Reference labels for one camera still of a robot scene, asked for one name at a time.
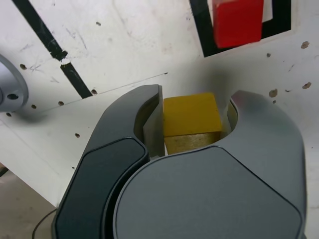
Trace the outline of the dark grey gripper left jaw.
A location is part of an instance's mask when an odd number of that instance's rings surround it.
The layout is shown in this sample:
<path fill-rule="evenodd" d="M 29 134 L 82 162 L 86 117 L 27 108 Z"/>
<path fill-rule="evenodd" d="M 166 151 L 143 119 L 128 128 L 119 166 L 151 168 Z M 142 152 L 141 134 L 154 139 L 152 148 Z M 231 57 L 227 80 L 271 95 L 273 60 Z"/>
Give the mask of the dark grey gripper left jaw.
<path fill-rule="evenodd" d="M 111 239 L 117 198 L 143 165 L 164 156 L 162 87 L 143 85 L 96 124 L 52 222 L 55 239 Z"/>

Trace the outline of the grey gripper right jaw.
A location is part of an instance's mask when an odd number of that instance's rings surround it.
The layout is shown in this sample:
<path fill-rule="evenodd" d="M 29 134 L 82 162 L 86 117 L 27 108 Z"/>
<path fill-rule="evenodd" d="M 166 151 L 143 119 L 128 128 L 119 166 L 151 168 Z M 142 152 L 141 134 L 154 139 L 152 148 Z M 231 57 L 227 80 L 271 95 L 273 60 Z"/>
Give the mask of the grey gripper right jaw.
<path fill-rule="evenodd" d="M 123 187 L 116 239 L 302 239 L 305 149 L 291 118 L 237 91 L 233 131 L 207 147 L 151 161 Z"/>

